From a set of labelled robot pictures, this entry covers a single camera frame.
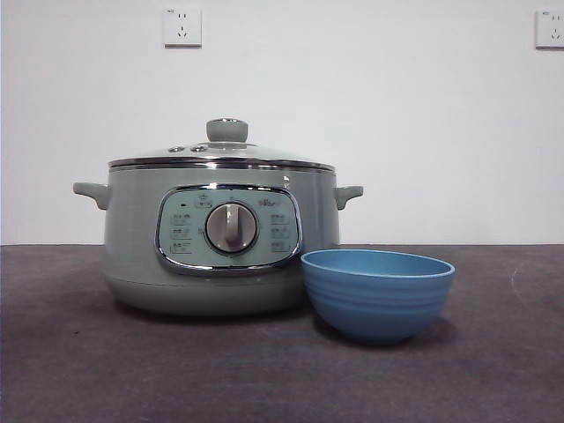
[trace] bowl rim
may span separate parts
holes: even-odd
[[[417,258],[425,258],[426,260],[431,260],[433,262],[437,262],[437,263],[441,263],[441,264],[445,264],[447,267],[449,267],[448,271],[444,271],[443,273],[432,273],[429,275],[390,275],[389,273],[368,273],[365,271],[342,271],[340,269],[334,269],[331,267],[327,267],[327,266],[321,266],[319,264],[314,264],[311,263],[308,258],[309,256],[312,256],[314,254],[318,254],[318,253],[327,253],[329,251],[348,251],[348,252],[369,252],[369,253],[385,253],[385,254],[391,254],[391,255],[396,255],[396,256],[411,256],[411,257],[417,257]],[[323,271],[332,271],[335,273],[342,273],[345,275],[356,275],[356,276],[369,276],[369,277],[376,277],[376,278],[390,278],[390,279],[421,279],[421,278],[440,278],[443,276],[448,276],[451,275],[455,272],[455,266],[453,266],[452,264],[445,262],[443,260],[439,260],[438,258],[433,258],[433,257],[429,257],[429,256],[421,256],[419,254],[410,254],[410,253],[400,253],[398,251],[386,251],[384,249],[317,249],[315,251],[309,251],[308,253],[304,254],[303,256],[301,256],[301,262],[311,266],[311,267],[315,267],[317,269],[323,270]]]

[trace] wall socket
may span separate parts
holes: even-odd
[[[537,48],[564,48],[564,10],[537,11]]]
[[[162,15],[165,48],[202,47],[202,11],[166,9]]]

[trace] stainless steel rim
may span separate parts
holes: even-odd
[[[109,163],[109,172],[136,169],[256,169],[256,170],[292,170],[296,172],[314,172],[335,174],[335,168],[319,163],[291,160],[212,160],[212,161],[187,161],[171,160],[168,162],[151,161],[150,159],[114,160]]]

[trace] mint green cooker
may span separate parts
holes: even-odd
[[[106,211],[102,270],[131,306],[177,315],[242,315],[306,298],[300,255],[338,245],[338,211],[362,187],[335,168],[247,143],[237,119],[208,142],[109,163],[108,185],[74,192]]]

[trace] ceramic bowl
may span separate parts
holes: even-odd
[[[455,268],[431,257],[326,249],[301,257],[315,310],[345,336],[388,345],[416,335],[439,314]]]

